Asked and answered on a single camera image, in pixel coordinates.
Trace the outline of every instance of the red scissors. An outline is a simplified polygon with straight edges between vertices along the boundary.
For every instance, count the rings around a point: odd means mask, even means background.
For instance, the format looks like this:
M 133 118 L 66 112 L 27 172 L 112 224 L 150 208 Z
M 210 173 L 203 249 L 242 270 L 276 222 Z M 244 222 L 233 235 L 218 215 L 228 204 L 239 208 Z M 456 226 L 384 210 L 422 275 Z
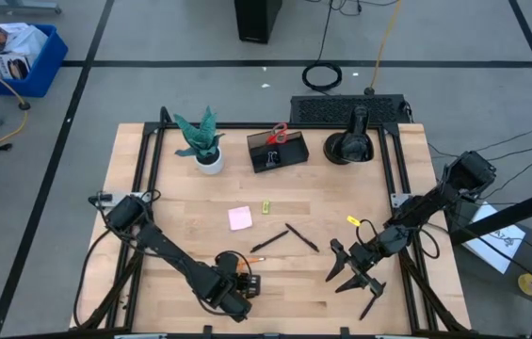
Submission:
M 271 136 L 267 137 L 266 144 L 273 145 L 286 142 L 286 130 L 288 130 L 286 122 L 276 124 L 272 127 Z

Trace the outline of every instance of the yellow eraser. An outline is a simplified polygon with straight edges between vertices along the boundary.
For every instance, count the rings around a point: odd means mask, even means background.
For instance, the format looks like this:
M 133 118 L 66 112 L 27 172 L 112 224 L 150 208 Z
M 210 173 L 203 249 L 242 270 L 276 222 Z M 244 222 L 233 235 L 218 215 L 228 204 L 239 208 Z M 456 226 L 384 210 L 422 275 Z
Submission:
M 269 214 L 269 200 L 264 200 L 262 203 L 262 214 Z
M 349 223 L 354 224 L 357 227 L 360 227 L 360 221 L 352 216 L 347 216 L 347 221 L 349 221 Z

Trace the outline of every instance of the wooden tabletop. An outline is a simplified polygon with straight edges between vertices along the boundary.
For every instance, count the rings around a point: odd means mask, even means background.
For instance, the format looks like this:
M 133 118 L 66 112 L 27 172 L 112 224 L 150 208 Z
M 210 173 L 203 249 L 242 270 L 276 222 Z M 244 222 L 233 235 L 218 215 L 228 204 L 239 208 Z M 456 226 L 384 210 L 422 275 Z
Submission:
M 412 193 L 424 194 L 436 182 L 423 126 L 400 125 L 400 131 Z M 105 191 L 129 192 L 141 132 L 142 124 L 120 125 Z M 368 289 L 334 293 L 351 277 L 350 270 L 346 268 L 331 282 L 324 282 L 334 264 L 330 240 L 336 237 L 346 248 L 356 241 L 355 227 L 346 221 L 347 216 L 368 218 L 378 231 L 382 231 L 382 223 L 391 215 L 376 132 L 370 135 L 375 149 L 375 157 L 370 162 L 333 165 L 321 150 L 326 137 L 334 131 L 304 130 L 302 133 L 310 150 L 306 163 L 259 174 L 252 170 L 247 135 L 261 131 L 221 132 L 226 134 L 220 140 L 225 168 L 218 175 L 206 176 L 198 171 L 192 158 L 174 155 L 176 150 L 186 148 L 180 131 L 166 131 L 156 183 L 162 197 L 153 204 L 156 225 L 195 260 L 209 265 L 223 250 L 249 254 L 253 246 L 285 230 L 285 222 L 312 240 L 320 252 L 310 249 L 293 234 L 256 252 L 255 257 L 266 258 L 251 266 L 254 274 L 262 276 L 262 293 L 250 300 L 253 306 L 249 319 L 241 323 L 228 316 L 206 313 L 180 273 L 161 259 L 147 257 L 142 270 L 134 331 L 201 332 L 204 325 L 212 325 L 214 332 L 220 333 L 334 334 L 339 333 L 340 327 L 349 327 L 355 334 L 409 333 L 396 256 L 380 261 L 368 272 L 381 283 L 387 282 L 387 287 L 363 321 L 358 317 L 372 298 Z M 395 185 L 400 191 L 393 143 L 389 138 L 387 141 Z M 148 151 L 144 183 L 148 181 L 152 149 L 153 146 Z M 261 213 L 263 200 L 271 201 L 269 215 Z M 232 232 L 228 210 L 241 206 L 250 208 L 253 226 Z M 433 216 L 431 222 L 445 225 L 441 213 Z M 104 230 L 104 224 L 97 218 L 92 241 Z M 439 230 L 431 229 L 430 232 L 441 249 L 439 259 L 426 258 L 430 284 L 455 318 L 470 327 L 449 237 Z M 364 240 L 373 236 L 367 227 L 361 229 L 361 234 Z M 422 241 L 425 250 L 434 252 L 426 236 Z M 120 240 L 110 234 L 89 260 L 78 309 L 82 321 L 89 317 L 113 283 L 120 244 Z M 420 296 L 417 293 L 416 303 L 421 327 L 425 328 Z M 122 293 L 118 324 L 122 324 L 127 298 L 127 293 Z

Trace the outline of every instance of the black mesh pen holder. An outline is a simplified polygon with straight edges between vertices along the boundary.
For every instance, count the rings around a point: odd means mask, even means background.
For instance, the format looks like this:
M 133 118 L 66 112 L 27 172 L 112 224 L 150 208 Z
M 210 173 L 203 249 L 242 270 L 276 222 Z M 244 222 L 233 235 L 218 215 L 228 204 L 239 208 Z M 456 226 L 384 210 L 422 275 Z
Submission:
M 267 144 L 271 132 L 264 132 L 247 137 L 250 161 L 255 173 L 274 170 L 283 166 L 295 165 L 310 156 L 301 132 L 290 133 L 286 142 Z

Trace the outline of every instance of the white paper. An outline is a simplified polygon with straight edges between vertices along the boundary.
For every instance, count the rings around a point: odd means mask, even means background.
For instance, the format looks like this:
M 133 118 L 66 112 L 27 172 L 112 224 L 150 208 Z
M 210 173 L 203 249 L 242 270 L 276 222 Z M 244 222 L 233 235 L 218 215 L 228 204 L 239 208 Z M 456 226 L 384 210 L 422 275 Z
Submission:
M 491 205 L 484 204 L 480 206 L 479 209 L 476 211 L 475 216 L 473 217 L 473 222 L 491 216 L 496 212 L 497 210 Z M 494 246 L 497 250 L 501 251 L 509 258 L 514 257 L 514 254 L 517 252 L 519 246 L 521 245 L 521 240 L 517 239 L 523 239 L 524 237 L 525 232 L 523 232 L 515 225 L 510 225 L 508 227 L 503 228 L 502 230 L 498 230 L 491 234 L 485 234 L 481 236 L 482 239 L 490 243 L 490 245 Z M 510 261 L 498 254 L 496 251 L 492 250 L 483 241 L 479 239 L 473 239 L 467 241 L 463 245 L 476 256 L 483 259 L 483 261 L 491 265 L 493 268 L 497 269 L 500 273 L 506 273 L 508 265 L 510 265 Z

